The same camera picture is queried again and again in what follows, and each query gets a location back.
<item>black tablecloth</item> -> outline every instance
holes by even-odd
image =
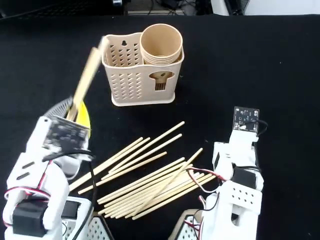
[[[166,157],[99,187],[98,196],[188,158],[200,147],[204,152],[194,165],[211,168],[213,142],[229,140],[234,106],[259,108],[269,130],[258,142],[265,181],[258,239],[317,239],[319,16],[1,20],[1,190],[38,117],[73,94],[101,36],[140,32],[154,23],[171,24],[183,35],[185,61],[175,101],[116,107],[101,66],[85,99],[92,124],[90,149],[97,165],[138,137],[155,138],[184,120],[186,125],[174,133],[183,137],[165,148]],[[116,240],[163,240],[184,210],[201,207],[200,193],[193,191],[135,221],[107,223]]]

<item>paper cup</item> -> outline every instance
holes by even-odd
[[[144,61],[152,65],[168,65],[179,57],[183,45],[181,33],[168,24],[147,27],[140,37],[140,50]]]

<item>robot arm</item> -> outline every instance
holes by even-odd
[[[58,116],[39,118],[26,151],[20,154],[7,179],[7,203],[2,214],[7,226],[5,239],[62,239],[61,217],[69,195],[68,179],[77,175],[82,160],[90,159],[84,154],[56,154],[85,152],[89,131]],[[54,159],[45,160],[55,155]]]
[[[264,185],[252,146],[258,126],[258,109],[235,107],[229,142],[214,143],[213,168],[226,181],[206,199],[202,239],[256,239]]]

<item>black wire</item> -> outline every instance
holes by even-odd
[[[254,155],[255,155],[255,165],[260,169],[260,163],[258,158],[258,145],[256,141],[253,142],[253,147],[254,147]]]
[[[264,134],[267,131],[268,127],[269,127],[269,124],[266,121],[263,121],[263,120],[247,121],[247,122],[245,122],[243,124],[240,124],[239,127],[247,126],[248,124],[254,124],[254,123],[264,124],[264,126],[265,126],[264,129],[261,132],[256,134],[257,137],[259,137],[260,135]]]
[[[92,185],[93,185],[93,194],[92,194],[92,200],[91,200],[91,204],[89,207],[89,210],[83,220],[83,222],[81,223],[81,226],[79,227],[78,231],[75,233],[74,237],[72,240],[76,240],[80,234],[80,232],[82,231],[82,229],[84,228],[85,224],[87,223],[89,216],[91,214],[92,209],[94,209],[94,203],[97,200],[97,186],[96,186],[96,181],[95,181],[95,174],[94,174],[94,169],[92,167],[92,163],[90,161],[88,161],[89,163],[89,167],[90,167],[90,173],[91,173],[91,178],[92,178]]]
[[[241,126],[246,126],[248,124],[251,124],[251,123],[261,123],[261,124],[264,124],[264,129],[260,132],[258,132],[256,134],[257,137],[261,136],[262,134],[264,134],[268,127],[269,127],[269,124],[266,122],[266,121],[263,121],[263,120],[252,120],[252,121],[247,121],[245,122],[244,124],[241,124]],[[260,164],[259,164],[259,158],[258,158],[258,147],[257,147],[257,142],[253,142],[253,146],[254,146],[254,154],[255,154],[255,165],[258,167],[259,171],[261,172],[261,168],[260,168]]]
[[[63,157],[63,156],[68,156],[68,155],[73,155],[73,154],[86,154],[86,155],[89,155],[89,156],[91,156],[93,158],[95,157],[94,154],[89,150],[75,148],[75,149],[72,149],[72,150],[69,150],[69,151],[60,151],[60,152],[57,152],[57,153],[52,153],[50,155],[47,155],[42,159],[42,162],[55,160],[57,158],[60,158],[60,157]]]
[[[155,6],[155,2],[154,2],[154,0],[151,0],[151,7],[150,7],[150,10],[148,12],[148,15],[150,15],[151,11],[154,9],[154,6]]]
[[[239,169],[249,169],[249,170],[255,170],[255,171],[260,172],[260,168],[257,167],[257,166],[236,166],[236,168],[239,168]]]
[[[170,14],[172,14],[172,15],[173,15],[173,14],[178,15],[175,11],[171,10],[170,8],[165,7],[165,6],[162,6],[161,2],[158,2],[158,0],[154,0],[154,1],[155,1],[159,6],[167,9],[167,10],[169,11],[168,15],[170,15]]]
[[[195,2],[189,2],[189,1],[187,1],[187,0],[184,0],[184,1],[182,1],[182,2],[186,2],[188,5],[190,5],[190,6],[192,6],[192,7],[196,7],[196,3]]]
[[[64,222],[62,222],[62,224],[65,226],[65,231],[64,231],[64,233],[62,234],[62,237],[67,233],[67,226],[65,225],[65,223]]]
[[[197,214],[199,211],[202,210],[202,211],[209,212],[209,211],[213,210],[213,209],[217,206],[217,203],[218,203],[218,200],[219,200],[219,196],[220,196],[220,192],[218,192],[218,194],[217,194],[217,196],[216,196],[215,203],[214,203],[214,205],[213,205],[212,208],[210,208],[210,209],[198,209],[197,211],[195,211],[195,213],[194,213],[193,216],[192,216],[192,225],[195,225],[196,214]]]

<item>beige plastic utensil holder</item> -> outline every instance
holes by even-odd
[[[185,58],[183,48],[174,63],[143,64],[141,34],[106,35],[102,38],[102,41],[109,41],[103,51],[102,64],[111,88],[111,100],[119,107],[167,104],[175,99],[179,71]]]

